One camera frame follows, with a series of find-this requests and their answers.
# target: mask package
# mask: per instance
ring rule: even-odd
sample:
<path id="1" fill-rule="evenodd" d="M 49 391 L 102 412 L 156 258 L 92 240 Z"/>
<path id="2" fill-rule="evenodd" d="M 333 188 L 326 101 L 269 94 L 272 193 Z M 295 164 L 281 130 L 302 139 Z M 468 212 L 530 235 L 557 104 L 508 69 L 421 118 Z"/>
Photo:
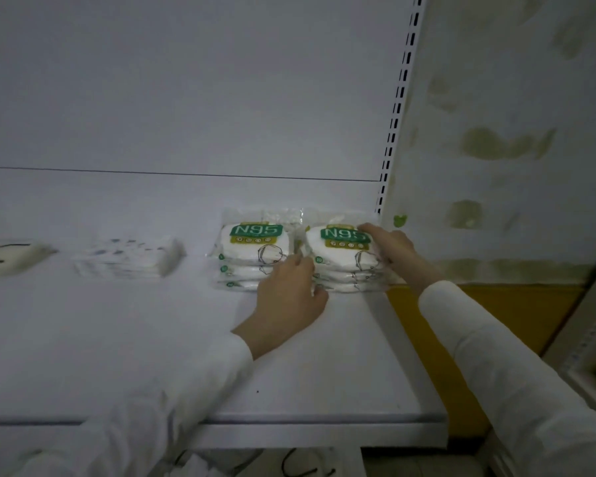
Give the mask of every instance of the mask package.
<path id="1" fill-rule="evenodd" d="M 301 232 L 304 255 L 315 262 L 314 281 L 328 291 L 385 291 L 386 264 L 370 235 L 358 231 L 362 223 L 375 223 L 363 212 L 314 211 L 305 217 Z"/>
<path id="2" fill-rule="evenodd" d="M 255 291 L 274 264 L 300 250 L 314 259 L 314 283 L 328 291 L 384 291 L 388 283 L 380 251 L 371 236 L 357 230 L 365 222 L 375 217 L 315 209 L 227 209 L 208 255 L 215 260 L 215 287 Z"/>
<path id="3" fill-rule="evenodd" d="M 274 264 L 294 254 L 295 233 L 302 209 L 225 209 L 222 227 L 209 257 L 215 286 L 232 291 L 256 291 Z"/>
<path id="4" fill-rule="evenodd" d="M 14 275 L 38 264 L 55 249 L 31 240 L 0 240 L 0 276 Z"/>
<path id="5" fill-rule="evenodd" d="M 77 272 L 88 278 L 158 279 L 171 273 L 183 256 L 183 244 L 172 237 L 154 241 L 118 238 L 98 240 L 72 261 Z"/>

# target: white shirt sleeve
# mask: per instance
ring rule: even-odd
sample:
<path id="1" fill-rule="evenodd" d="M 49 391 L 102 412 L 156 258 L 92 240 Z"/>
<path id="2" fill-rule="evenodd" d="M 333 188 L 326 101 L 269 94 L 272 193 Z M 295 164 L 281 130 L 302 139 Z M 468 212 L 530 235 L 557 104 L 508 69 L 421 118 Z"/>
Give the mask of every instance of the white shirt sleeve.
<path id="1" fill-rule="evenodd" d="M 448 281 L 420 311 L 528 476 L 596 476 L 596 412 L 499 320 Z"/>
<path id="2" fill-rule="evenodd" d="M 215 340 L 164 382 L 129 394 L 103 418 L 91 418 L 64 441 L 28 461 L 18 476 L 148 475 L 252 367 L 247 344 L 232 333 Z"/>

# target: green label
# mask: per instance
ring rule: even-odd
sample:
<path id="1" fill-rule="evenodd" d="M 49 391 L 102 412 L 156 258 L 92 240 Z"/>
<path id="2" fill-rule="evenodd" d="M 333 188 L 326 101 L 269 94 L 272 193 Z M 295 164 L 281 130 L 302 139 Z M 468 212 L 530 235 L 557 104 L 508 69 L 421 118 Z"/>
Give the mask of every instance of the green label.
<path id="1" fill-rule="evenodd" d="M 344 228 L 326 228 L 320 230 L 320 237 L 333 241 L 347 241 L 351 243 L 370 243 L 368 234 Z"/>
<path id="2" fill-rule="evenodd" d="M 283 233 L 281 224 L 239 224 L 234 226 L 230 236 L 243 236 L 246 238 L 278 237 Z"/>

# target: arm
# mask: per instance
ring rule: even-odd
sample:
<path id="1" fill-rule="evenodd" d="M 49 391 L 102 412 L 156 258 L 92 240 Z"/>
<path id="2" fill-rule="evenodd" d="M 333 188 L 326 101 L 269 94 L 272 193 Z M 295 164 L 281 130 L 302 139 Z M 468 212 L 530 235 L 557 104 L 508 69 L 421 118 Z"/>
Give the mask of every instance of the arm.
<path id="1" fill-rule="evenodd" d="M 268 353 L 309 326 L 328 295 L 311 295 L 313 260 L 289 257 L 259 285 L 256 310 L 204 355 L 129 394 L 103 418 L 28 461 L 21 476 L 145 476 Z"/>
<path id="2" fill-rule="evenodd" d="M 517 465 L 534 476 L 596 476 L 596 412 L 401 232 L 362 226 L 420 296 L 420 310 Z"/>

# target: hand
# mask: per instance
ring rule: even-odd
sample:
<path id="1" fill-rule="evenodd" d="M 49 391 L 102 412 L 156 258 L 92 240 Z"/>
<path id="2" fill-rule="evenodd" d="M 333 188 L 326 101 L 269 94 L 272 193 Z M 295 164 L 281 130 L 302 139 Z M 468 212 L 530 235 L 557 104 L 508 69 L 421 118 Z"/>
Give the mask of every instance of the hand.
<path id="1" fill-rule="evenodd" d="M 313 259 L 294 254 L 259 284 L 254 313 L 232 330 L 250 347 L 254 360 L 307 328 L 325 310 L 328 293 L 317 286 L 311 296 L 313 270 Z"/>
<path id="2" fill-rule="evenodd" d="M 369 223 L 358 226 L 358 229 L 371 235 L 382 249 L 382 255 L 391 261 L 393 271 L 404 278 L 418 296 L 433 283 L 444 279 L 432 264 L 417 254 L 413 243 L 403 232 L 388 232 Z"/>

